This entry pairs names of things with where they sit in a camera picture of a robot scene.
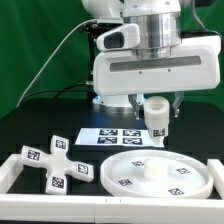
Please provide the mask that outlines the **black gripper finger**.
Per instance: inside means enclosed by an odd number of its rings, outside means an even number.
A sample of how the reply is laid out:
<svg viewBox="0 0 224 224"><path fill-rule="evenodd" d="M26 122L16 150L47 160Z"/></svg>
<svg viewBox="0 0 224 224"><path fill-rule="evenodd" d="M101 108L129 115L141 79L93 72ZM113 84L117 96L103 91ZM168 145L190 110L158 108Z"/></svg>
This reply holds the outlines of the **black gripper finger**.
<svg viewBox="0 0 224 224"><path fill-rule="evenodd" d="M179 107L184 99L184 92L183 91L175 92L174 96L175 96L175 99L172 106L173 106L174 116L177 117L179 115Z"/></svg>
<svg viewBox="0 0 224 224"><path fill-rule="evenodd" d="M142 94L132 94L128 96L128 100L133 107L135 118L139 119L144 104L144 96Z"/></svg>

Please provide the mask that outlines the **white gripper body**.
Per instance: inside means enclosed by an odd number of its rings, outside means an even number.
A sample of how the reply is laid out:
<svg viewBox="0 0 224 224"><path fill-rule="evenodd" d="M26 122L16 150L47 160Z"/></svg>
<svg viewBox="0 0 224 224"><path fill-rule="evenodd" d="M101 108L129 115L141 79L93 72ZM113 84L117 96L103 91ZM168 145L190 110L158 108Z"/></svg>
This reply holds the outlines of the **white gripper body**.
<svg viewBox="0 0 224 224"><path fill-rule="evenodd" d="M220 83L219 36L185 38L171 55L138 59L133 50L100 53L94 90L100 96L214 89Z"/></svg>

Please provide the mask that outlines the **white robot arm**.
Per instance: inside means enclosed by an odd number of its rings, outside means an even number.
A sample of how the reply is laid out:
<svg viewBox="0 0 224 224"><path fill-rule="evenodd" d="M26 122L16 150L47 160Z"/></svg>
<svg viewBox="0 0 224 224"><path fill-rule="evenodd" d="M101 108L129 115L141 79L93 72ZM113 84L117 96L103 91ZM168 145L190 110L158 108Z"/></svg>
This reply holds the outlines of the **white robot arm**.
<svg viewBox="0 0 224 224"><path fill-rule="evenodd" d="M97 109L137 114L148 93L173 92L178 108L185 91L220 82L221 38L180 34L182 7L194 0L82 0L99 25L112 29L96 39L93 99Z"/></svg>

